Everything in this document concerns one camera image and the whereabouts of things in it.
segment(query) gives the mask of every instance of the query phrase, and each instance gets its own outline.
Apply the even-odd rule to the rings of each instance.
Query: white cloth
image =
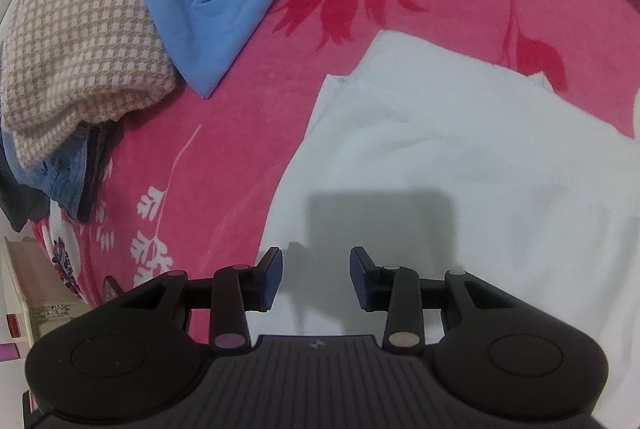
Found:
[[[637,429],[640,148],[525,80],[381,32],[274,196],[261,249],[283,248],[284,277],[252,334],[382,335],[351,286],[355,245],[422,277],[464,268],[594,337],[610,365],[594,414]]]

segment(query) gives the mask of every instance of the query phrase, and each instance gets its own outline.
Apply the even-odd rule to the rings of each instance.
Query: ribbed black surface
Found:
[[[90,426],[46,417],[36,427]],[[194,392],[163,413],[102,427],[601,429],[587,416],[525,424],[485,415],[443,391],[421,361],[385,353],[369,336],[265,337],[247,355],[214,361]]]

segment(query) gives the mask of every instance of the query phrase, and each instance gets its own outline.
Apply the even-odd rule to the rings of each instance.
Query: pink blanket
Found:
[[[562,98],[634,136],[639,7],[640,0],[279,0],[211,99],[187,88],[125,119],[90,225],[61,226],[54,213],[42,235],[62,239],[94,304],[108,274],[129,289],[169,268],[201,278],[253,263],[324,76],[350,73],[380,28],[527,75],[543,71]],[[198,319],[193,328],[206,333]]]

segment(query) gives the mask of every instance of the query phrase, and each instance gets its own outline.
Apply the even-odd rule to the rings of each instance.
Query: beige checkered fabric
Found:
[[[81,120],[118,120],[176,81],[143,0],[17,0],[0,105],[23,166],[51,154]]]

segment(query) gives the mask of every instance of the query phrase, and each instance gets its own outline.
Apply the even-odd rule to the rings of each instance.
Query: pink bedsheet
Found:
[[[81,266],[80,289],[96,304],[108,274],[129,289],[169,268],[200,278],[253,263],[324,76],[350,73],[380,28],[524,74],[544,71],[562,98],[633,136],[639,7],[640,0],[277,1],[212,98],[186,88],[124,119],[95,219],[62,228],[79,254],[71,262]],[[60,226],[50,222],[41,234],[58,239]],[[193,328],[197,337],[206,332],[202,319]]]

